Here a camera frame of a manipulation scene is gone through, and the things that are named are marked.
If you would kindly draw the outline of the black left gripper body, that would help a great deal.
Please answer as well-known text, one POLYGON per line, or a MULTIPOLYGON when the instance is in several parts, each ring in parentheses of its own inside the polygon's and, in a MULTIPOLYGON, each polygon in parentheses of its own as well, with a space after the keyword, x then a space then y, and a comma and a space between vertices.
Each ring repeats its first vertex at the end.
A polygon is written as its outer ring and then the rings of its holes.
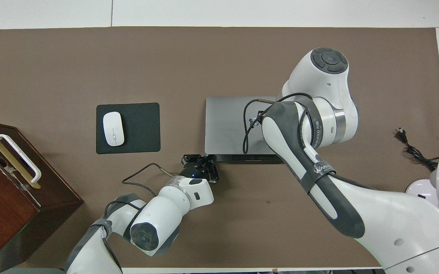
POLYGON ((207 180, 207 172, 204 166, 199 165, 199 163, 188 163, 184 165, 183 170, 179 172, 179 176, 188 178, 199 178, 207 180))

